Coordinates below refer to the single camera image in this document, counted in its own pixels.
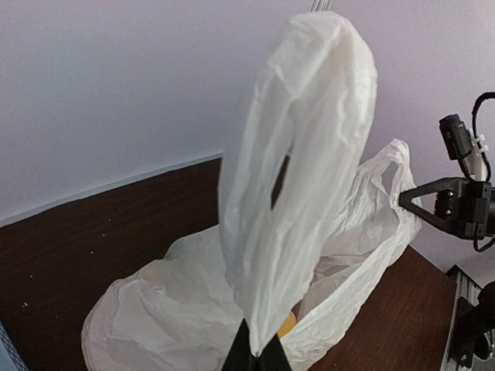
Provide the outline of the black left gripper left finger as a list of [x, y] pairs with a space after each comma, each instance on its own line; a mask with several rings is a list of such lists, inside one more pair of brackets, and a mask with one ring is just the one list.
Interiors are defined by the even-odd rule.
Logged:
[[227, 354], [223, 371], [255, 371], [257, 369], [258, 360], [251, 354], [249, 335], [248, 324], [244, 319]]

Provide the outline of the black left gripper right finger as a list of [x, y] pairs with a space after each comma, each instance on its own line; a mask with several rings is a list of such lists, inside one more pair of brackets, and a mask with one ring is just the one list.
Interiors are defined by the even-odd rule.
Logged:
[[257, 370], [291, 371], [291, 366], [289, 365], [278, 335], [272, 338], [264, 348], [262, 354], [257, 358]]

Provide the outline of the light blue plastic basket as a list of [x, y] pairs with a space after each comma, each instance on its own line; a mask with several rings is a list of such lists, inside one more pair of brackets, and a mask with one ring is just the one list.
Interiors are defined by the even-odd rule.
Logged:
[[1, 371], [29, 371], [2, 323], [0, 323], [0, 341]]

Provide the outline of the aluminium front rail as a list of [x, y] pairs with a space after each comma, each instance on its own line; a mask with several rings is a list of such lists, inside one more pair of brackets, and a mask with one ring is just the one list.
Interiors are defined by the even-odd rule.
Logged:
[[456, 294], [441, 370], [494, 369], [494, 283], [480, 287], [459, 267], [447, 272]]

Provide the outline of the tan yellow fruit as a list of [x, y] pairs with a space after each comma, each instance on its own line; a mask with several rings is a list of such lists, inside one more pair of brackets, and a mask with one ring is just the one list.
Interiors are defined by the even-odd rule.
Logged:
[[290, 333], [291, 330], [297, 325], [297, 318], [293, 311], [289, 312], [288, 317], [283, 322], [282, 326], [278, 330], [277, 334], [280, 339]]

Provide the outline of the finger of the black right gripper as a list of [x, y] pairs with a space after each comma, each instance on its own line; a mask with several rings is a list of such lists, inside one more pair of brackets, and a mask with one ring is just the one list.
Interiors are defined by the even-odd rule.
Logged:
[[401, 192], [398, 203], [442, 232], [458, 232], [459, 196], [464, 179], [442, 178]]

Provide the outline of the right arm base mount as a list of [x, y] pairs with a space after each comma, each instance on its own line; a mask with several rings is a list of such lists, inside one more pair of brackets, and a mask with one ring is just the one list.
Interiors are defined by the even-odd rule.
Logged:
[[467, 369], [474, 356], [486, 361], [494, 352], [494, 282], [480, 291], [477, 300], [472, 305], [466, 298], [458, 299], [449, 349], [449, 356]]

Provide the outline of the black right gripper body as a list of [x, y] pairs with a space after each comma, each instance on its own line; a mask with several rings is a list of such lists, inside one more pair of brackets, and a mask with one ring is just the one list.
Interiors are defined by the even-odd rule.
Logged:
[[494, 236], [494, 187], [490, 182], [468, 181], [459, 196], [462, 238]]

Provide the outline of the white plastic bag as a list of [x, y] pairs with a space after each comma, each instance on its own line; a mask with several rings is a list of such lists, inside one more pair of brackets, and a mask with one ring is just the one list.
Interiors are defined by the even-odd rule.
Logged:
[[87, 368], [223, 370], [244, 319], [258, 358], [291, 311], [291, 370], [324, 357], [421, 229], [398, 205], [415, 185], [408, 144], [361, 158], [376, 98], [348, 19], [290, 18], [232, 126], [219, 223], [108, 287], [84, 322]]

